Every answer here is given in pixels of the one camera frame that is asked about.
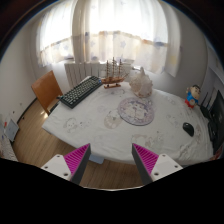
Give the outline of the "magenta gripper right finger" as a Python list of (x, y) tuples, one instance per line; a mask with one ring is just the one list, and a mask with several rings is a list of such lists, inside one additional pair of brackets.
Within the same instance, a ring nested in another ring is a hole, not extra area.
[(135, 143), (132, 144), (132, 155), (144, 185), (182, 169), (167, 154), (158, 155)]

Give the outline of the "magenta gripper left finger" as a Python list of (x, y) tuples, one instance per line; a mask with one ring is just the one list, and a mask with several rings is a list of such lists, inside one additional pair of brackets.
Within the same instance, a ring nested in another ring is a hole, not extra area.
[(56, 154), (42, 169), (79, 185), (90, 155), (91, 146), (86, 144), (66, 155)]

